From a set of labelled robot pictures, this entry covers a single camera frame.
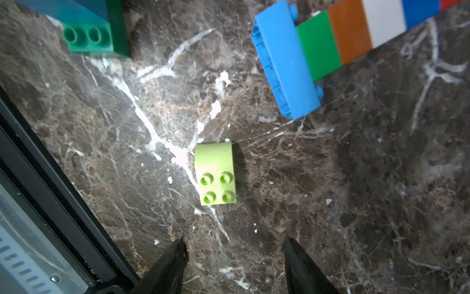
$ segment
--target green brick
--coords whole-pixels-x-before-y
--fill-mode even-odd
[[[314,81],[341,67],[327,11],[299,25],[297,34]]]
[[[90,57],[130,57],[122,3],[106,1],[108,22],[64,24],[70,52]]]
[[[232,142],[197,145],[194,168],[201,205],[236,203]]]
[[[129,57],[127,36],[109,23],[64,24],[63,36],[70,52],[95,58]]]

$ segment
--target lego duplo brick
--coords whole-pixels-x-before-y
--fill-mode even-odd
[[[314,81],[342,65],[327,11],[299,25],[297,33]]]
[[[198,144],[194,168],[201,205],[236,203],[232,142]]]
[[[442,11],[444,9],[447,9],[454,4],[457,4],[458,2],[460,2],[460,0],[440,0],[439,2],[440,10]]]
[[[75,0],[16,0],[40,13],[60,20],[63,23],[105,23],[108,21],[105,0],[87,1],[85,4],[94,3],[92,6],[84,5]]]
[[[372,47],[377,48],[407,30],[402,0],[362,0]]]
[[[295,28],[297,7],[281,0],[255,18],[251,39],[281,114],[298,119],[320,107]]]
[[[125,27],[104,24],[64,24],[63,36],[70,52],[90,57],[129,57]]]
[[[403,0],[407,29],[439,13],[439,0]]]
[[[372,50],[361,0],[342,0],[328,8],[328,15],[342,64]]]

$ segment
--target lime green brick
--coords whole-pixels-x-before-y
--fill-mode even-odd
[[[236,203],[232,142],[197,145],[194,167],[201,205]]]

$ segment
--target marble surface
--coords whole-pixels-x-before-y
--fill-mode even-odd
[[[250,39],[272,3],[125,0],[132,58],[96,60],[2,0],[0,83],[139,275],[184,235],[184,293],[286,293],[290,235],[342,293],[468,293],[470,1],[325,77],[296,121]],[[192,151],[225,139],[238,203],[202,207]]]

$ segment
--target black frame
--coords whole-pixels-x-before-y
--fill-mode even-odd
[[[87,293],[125,293],[137,285],[135,271],[1,86],[0,172],[19,191],[18,204],[81,266]]]

